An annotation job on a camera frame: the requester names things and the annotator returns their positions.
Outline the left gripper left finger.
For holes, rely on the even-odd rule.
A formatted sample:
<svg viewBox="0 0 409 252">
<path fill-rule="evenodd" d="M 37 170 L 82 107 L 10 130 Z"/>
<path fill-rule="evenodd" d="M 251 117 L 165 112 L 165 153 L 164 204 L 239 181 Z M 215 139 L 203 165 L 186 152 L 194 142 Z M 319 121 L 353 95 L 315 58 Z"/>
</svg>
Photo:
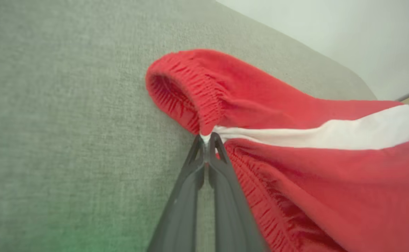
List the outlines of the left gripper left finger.
<svg viewBox="0 0 409 252">
<path fill-rule="evenodd" d="M 195 252 L 198 192 L 204 183 L 204 146 L 197 135 L 147 247 L 147 252 Z"/>
</svg>

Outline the red shorts white stripe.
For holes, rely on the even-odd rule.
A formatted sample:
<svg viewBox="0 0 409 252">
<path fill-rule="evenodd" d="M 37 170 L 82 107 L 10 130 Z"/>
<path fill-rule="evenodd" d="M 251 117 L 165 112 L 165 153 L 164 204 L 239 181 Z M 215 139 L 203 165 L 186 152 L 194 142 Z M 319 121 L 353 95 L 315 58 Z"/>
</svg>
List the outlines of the red shorts white stripe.
<svg viewBox="0 0 409 252">
<path fill-rule="evenodd" d="M 409 105 L 310 96 L 233 56 L 170 53 L 153 102 L 220 135 L 273 252 L 409 252 Z"/>
</svg>

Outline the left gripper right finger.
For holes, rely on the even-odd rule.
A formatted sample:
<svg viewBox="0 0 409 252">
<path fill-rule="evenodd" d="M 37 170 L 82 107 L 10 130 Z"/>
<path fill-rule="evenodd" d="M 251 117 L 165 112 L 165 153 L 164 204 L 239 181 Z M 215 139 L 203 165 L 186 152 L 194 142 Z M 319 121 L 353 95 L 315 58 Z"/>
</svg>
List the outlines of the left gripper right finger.
<svg viewBox="0 0 409 252">
<path fill-rule="evenodd" d="M 215 251 L 270 252 L 219 134 L 209 140 L 210 184 L 214 190 Z"/>
</svg>

